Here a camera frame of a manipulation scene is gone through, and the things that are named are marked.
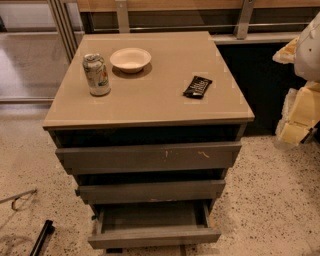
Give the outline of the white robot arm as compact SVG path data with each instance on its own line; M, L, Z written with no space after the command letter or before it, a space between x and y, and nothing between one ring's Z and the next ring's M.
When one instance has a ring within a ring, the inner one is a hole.
M320 13L272 59L293 64L295 75L306 81L299 90L289 90L276 128L279 141L298 145L320 122Z

